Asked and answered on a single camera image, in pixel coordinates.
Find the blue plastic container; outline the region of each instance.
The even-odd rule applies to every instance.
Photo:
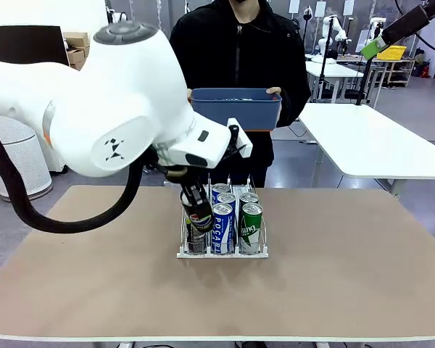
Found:
[[[191,95],[199,114],[221,125],[234,117],[246,131],[273,130],[281,102],[281,96],[264,88],[198,88]]]

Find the white wall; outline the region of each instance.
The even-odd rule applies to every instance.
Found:
[[[104,0],[0,0],[0,25],[26,24],[93,35],[108,21]]]
[[[427,25],[420,31],[420,35],[435,47],[435,18],[430,21],[430,25]],[[429,74],[433,77],[435,74],[435,51],[422,42],[418,43],[418,47],[421,47],[426,52],[426,60],[430,60]]]

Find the person's hand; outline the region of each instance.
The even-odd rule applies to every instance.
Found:
[[[191,89],[187,88],[187,100],[191,104]]]
[[[266,90],[266,93],[267,94],[278,94],[280,96],[281,93],[282,93],[282,88],[280,88],[280,87],[271,87],[271,88],[268,88]],[[282,103],[281,103],[280,107],[278,108],[277,122],[278,122],[279,118],[281,118],[281,112],[282,112]]]

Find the yellow basket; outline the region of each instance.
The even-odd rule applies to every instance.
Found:
[[[400,60],[406,51],[406,46],[390,46],[385,51],[377,54],[377,59],[381,60]]]

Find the brown table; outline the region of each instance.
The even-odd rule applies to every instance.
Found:
[[[73,186],[87,218],[122,188]],[[142,187],[78,235],[32,232],[0,269],[0,338],[49,341],[435,339],[435,239],[388,193],[259,192],[270,256],[178,260],[181,206]]]

